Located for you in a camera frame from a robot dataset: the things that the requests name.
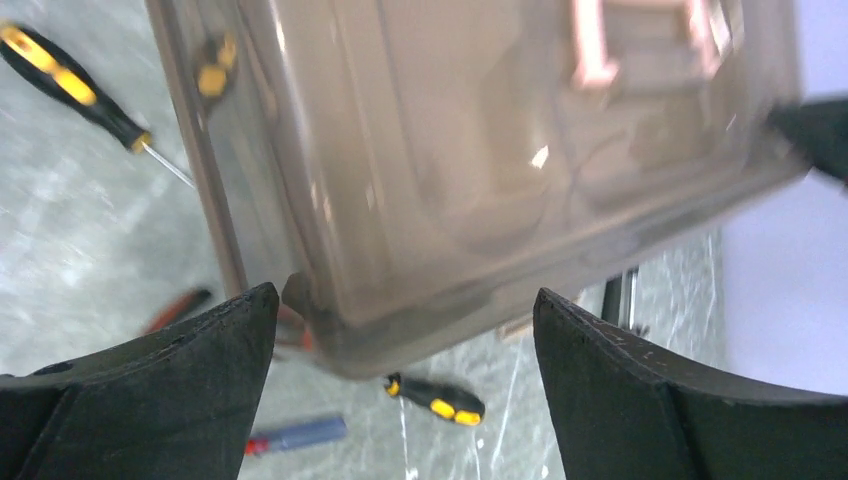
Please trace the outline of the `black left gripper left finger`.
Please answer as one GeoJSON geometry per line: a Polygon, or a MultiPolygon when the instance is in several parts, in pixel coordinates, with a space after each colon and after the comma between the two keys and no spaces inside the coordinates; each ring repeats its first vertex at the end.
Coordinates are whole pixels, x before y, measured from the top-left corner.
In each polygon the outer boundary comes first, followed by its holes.
{"type": "Polygon", "coordinates": [[[269,369],[263,283],[123,344],[1,378],[5,479],[234,479],[269,369]]]}

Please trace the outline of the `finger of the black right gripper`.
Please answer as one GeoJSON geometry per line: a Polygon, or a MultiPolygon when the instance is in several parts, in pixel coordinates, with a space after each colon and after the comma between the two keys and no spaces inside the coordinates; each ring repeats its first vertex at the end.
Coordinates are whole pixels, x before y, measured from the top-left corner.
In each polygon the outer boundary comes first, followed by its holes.
{"type": "Polygon", "coordinates": [[[813,168],[847,185],[847,98],[774,107],[768,125],[813,168]]]}

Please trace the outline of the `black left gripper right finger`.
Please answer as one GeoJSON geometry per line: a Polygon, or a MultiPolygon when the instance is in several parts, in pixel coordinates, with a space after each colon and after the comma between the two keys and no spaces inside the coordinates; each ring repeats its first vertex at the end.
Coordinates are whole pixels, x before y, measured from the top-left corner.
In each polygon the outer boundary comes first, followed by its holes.
{"type": "Polygon", "coordinates": [[[843,479],[847,400],[735,375],[538,292],[534,342],[570,479],[843,479]]]}

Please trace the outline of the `beige plastic toolbox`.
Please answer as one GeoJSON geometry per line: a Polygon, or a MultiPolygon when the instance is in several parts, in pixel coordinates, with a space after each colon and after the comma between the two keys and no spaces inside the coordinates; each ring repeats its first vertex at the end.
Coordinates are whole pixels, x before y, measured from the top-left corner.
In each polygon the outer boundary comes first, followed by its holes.
{"type": "Polygon", "coordinates": [[[347,378],[710,229],[803,169],[790,1],[151,1],[225,291],[347,378]],[[226,93],[194,55],[234,35],[226,93]]]}

